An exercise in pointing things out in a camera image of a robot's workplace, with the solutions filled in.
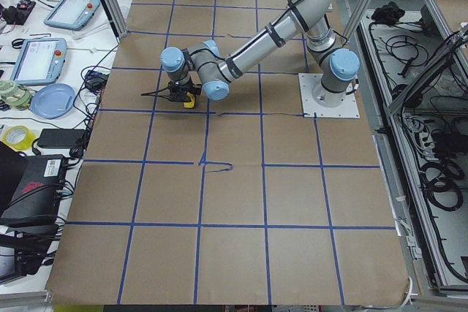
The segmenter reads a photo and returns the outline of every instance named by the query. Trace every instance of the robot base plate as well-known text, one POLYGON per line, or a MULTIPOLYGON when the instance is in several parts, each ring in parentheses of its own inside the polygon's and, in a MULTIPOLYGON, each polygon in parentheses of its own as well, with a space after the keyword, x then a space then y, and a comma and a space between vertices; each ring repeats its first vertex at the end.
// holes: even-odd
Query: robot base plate
POLYGON ((301 85, 302 110, 305 117, 318 118, 359 118, 358 104, 354 94, 346 95, 343 103, 338 107, 325 107, 315 102, 312 97, 312 89, 316 84, 320 84, 322 75, 319 74, 299 74, 299 84, 301 85))

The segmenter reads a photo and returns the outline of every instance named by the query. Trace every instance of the tape roll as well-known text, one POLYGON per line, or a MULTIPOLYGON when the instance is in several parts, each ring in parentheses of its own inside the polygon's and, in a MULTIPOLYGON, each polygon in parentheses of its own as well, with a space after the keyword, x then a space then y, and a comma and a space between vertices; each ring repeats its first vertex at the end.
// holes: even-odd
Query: tape roll
POLYGON ((25 126, 11 127, 3 136, 5 144, 19 151, 29 149, 34 139, 34 133, 25 126))

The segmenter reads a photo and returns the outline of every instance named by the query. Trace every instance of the cardboard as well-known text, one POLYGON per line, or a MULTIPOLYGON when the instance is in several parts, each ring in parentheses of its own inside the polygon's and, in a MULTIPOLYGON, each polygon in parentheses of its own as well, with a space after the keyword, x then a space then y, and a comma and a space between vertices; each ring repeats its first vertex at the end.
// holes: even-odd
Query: cardboard
POLYGON ((467 0, 435 0, 452 31, 459 31, 462 22, 468 22, 467 0))
POLYGON ((401 303, 407 271, 365 112, 302 117, 297 72, 320 72, 302 36, 223 101, 139 96, 167 85, 165 45, 215 39, 226 56, 286 0, 173 2, 132 5, 129 27, 150 33, 119 46, 47 285, 55 303, 401 303))

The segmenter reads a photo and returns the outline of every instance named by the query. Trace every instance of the white table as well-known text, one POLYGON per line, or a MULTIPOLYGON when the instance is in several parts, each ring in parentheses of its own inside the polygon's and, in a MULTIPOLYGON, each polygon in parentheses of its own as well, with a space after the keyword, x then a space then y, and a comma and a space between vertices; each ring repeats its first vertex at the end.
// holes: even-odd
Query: white table
MULTIPOLYGON (((128 13, 128 9, 132 3, 132 0, 118 0, 121 5, 123 12, 128 13)), ((114 37, 114 34, 110 28, 110 25, 107 20, 107 16, 102 7, 99 7, 95 16, 89 21, 86 27, 81 32, 73 32, 60 28, 52 28, 46 26, 43 23, 43 19, 50 12, 50 8, 46 7, 43 4, 37 2, 36 7, 31 13, 30 17, 26 21, 24 26, 16 26, 16 28, 8 34, 0 34, 0 61, 16 61, 19 50, 13 49, 11 46, 11 41, 16 38, 25 38, 31 39, 34 37, 29 36, 30 34, 37 33, 50 33, 52 37, 64 38, 67 41, 67 46, 69 50, 67 51, 67 57, 65 59, 64 67, 61 71, 61 75, 56 81, 57 83, 66 83, 73 87, 75 92, 78 92, 82 84, 82 78, 80 76, 81 70, 86 66, 92 66, 97 64, 103 56, 105 56, 109 50, 114 48, 118 42, 114 37), (86 33, 90 29, 100 27, 102 30, 97 31, 93 34, 85 35, 81 39, 76 39, 76 34, 86 33)), ((9 31, 11 26, 7 26, 4 31, 9 31)), ((113 60, 115 58, 116 51, 114 50, 101 64, 100 66, 111 68, 113 60)), ((11 77, 13 71, 13 65, 3 65, 0 64, 0 69, 4 70, 4 75, 2 80, 8 80, 11 77)), ((35 91, 43 88, 41 86, 31 87, 35 91)), ((89 91, 84 91, 81 93, 83 101, 88 104, 90 102, 96 101, 96 96, 89 91)), ((84 105, 79 100, 77 100, 76 105, 83 109, 84 105)), ((8 110, 6 112, 0 112, 0 125, 4 124, 5 128, 2 133, 11 127, 11 126, 26 126, 32 130, 37 136, 44 128, 52 128, 45 123, 53 123, 54 125, 59 126, 60 128, 72 128, 77 126, 80 121, 85 118, 84 114, 78 111, 75 108, 72 108, 67 114, 55 118, 52 120, 44 119, 33 114, 30 110, 8 110), (14 119, 1 119, 4 117, 14 118, 14 119), (36 121, 31 120, 22 120, 19 118, 34 118, 36 121)), ((84 128, 84 123, 79 125, 78 128, 84 128)), ((44 154, 57 154, 62 153, 65 156, 69 156, 68 150, 53 150, 53 149, 41 149, 44 154)), ((26 151, 28 155, 32 155, 31 150, 26 151)), ((72 168, 67 172, 67 180, 71 183, 75 183, 80 169, 80 164, 72 168)), ((69 206, 71 204, 71 199, 65 199, 61 201, 58 214, 62 217, 67 217, 69 206)), ((57 248, 58 242, 52 243, 50 251, 53 251, 57 248)), ((13 293, 23 293, 23 292, 38 292, 42 291, 45 288, 45 284, 50 274, 50 267, 41 267, 39 272, 35 275, 28 275, 19 280, 13 281, 8 284, 0 285, 0 294, 13 294, 13 293)))
MULTIPOLYGON (((11 42, 17 38, 31 39, 31 34, 50 33, 52 37, 64 38, 69 47, 73 49, 96 49, 109 50, 117 44, 109 21, 102 6, 99 7, 92 19, 86 24, 81 31, 70 31, 62 28, 54 28, 46 26, 43 23, 45 17, 50 13, 51 8, 36 0, 36 7, 31 12, 28 20, 23 26, 16 26, 15 29, 7 34, 0 34, 0 46, 11 45, 11 42)), ((56 3, 42 0, 48 4, 56 3)), ((128 11, 132 0, 117 0, 121 10, 125 15, 128 11)), ((12 26, 7 26, 3 32, 8 32, 12 26)))

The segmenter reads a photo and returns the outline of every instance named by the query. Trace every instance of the light blue joint cap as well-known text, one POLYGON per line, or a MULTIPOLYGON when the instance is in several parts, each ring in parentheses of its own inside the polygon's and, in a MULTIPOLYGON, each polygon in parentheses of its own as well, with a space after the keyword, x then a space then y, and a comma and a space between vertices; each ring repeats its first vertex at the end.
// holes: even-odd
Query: light blue joint cap
POLYGON ((344 82, 348 82, 356 77, 361 63, 359 57, 348 49, 338 49, 331 54, 330 68, 332 73, 344 82))
POLYGON ((223 100, 229 94, 229 85, 221 80, 212 80, 203 85, 206 96, 211 100, 223 100))
POLYGON ((162 68, 166 72, 175 72, 185 64, 184 54, 177 47, 166 47, 161 53, 162 68))
POLYGON ((211 50, 211 52, 214 55, 220 56, 219 55, 218 45, 216 44, 216 42, 214 40, 206 40, 206 41, 203 42, 203 44, 205 44, 211 50))

